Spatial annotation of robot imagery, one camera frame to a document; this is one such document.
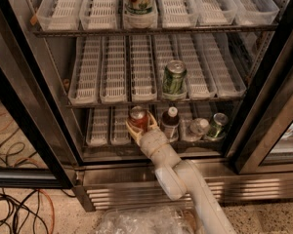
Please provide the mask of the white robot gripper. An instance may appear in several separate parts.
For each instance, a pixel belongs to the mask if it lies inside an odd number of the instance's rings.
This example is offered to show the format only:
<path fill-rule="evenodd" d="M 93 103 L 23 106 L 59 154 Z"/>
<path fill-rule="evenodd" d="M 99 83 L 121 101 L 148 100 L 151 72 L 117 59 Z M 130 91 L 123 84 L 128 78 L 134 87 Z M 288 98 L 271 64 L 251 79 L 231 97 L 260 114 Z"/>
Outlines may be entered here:
<path fill-rule="evenodd" d="M 146 134 L 143 135 L 144 131 L 129 121 L 126 122 L 126 128 L 132 139 L 140 146 L 141 151 L 148 159 L 166 159 L 171 155 L 173 148 L 166 135 L 158 129 L 158 124 L 154 116 L 149 111 L 146 113 L 148 118 L 148 132 Z"/>

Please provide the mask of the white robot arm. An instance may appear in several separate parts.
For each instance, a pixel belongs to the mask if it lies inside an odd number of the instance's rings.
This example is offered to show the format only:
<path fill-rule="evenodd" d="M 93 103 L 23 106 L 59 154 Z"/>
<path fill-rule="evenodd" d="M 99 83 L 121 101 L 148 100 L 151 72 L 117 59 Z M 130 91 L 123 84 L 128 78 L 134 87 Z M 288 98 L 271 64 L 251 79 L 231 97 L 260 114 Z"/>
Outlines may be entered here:
<path fill-rule="evenodd" d="M 157 181 L 172 201 L 189 194 L 206 234 L 236 234 L 198 167 L 180 158 L 148 110 L 133 107 L 125 124 L 154 165 Z"/>

